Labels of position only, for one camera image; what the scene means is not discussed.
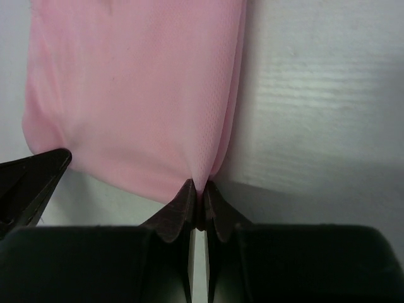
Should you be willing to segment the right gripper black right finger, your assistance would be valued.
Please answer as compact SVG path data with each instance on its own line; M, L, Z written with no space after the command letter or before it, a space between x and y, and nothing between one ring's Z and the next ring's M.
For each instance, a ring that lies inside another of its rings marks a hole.
M403 270L374 228L252 223L213 182L203 203L209 302L403 301Z

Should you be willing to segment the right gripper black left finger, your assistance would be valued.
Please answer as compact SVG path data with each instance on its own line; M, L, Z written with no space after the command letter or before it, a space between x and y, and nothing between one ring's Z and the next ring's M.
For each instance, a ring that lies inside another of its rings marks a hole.
M194 182L139 226L35 227L1 242L2 302L191 302Z

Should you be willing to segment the pink t shirt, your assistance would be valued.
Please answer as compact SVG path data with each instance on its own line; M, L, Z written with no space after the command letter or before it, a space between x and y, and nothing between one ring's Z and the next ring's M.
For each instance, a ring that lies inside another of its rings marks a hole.
M225 157L245 1L32 1L23 134L31 152L161 203L202 193Z

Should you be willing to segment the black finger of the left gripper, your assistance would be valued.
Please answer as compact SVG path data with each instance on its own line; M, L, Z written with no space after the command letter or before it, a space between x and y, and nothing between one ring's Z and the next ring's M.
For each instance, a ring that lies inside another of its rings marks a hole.
M38 224L72 154L65 148L1 164L1 238Z

